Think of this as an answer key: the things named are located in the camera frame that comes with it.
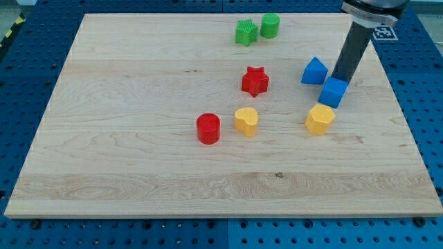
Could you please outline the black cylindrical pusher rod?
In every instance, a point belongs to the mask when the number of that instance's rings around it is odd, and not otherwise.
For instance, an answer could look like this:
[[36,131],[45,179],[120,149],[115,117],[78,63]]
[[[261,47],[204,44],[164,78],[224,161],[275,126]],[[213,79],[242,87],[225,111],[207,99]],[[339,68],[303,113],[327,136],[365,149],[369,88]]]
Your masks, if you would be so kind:
[[374,28],[366,28],[357,22],[352,22],[332,72],[332,77],[344,82],[351,82],[371,40],[373,30]]

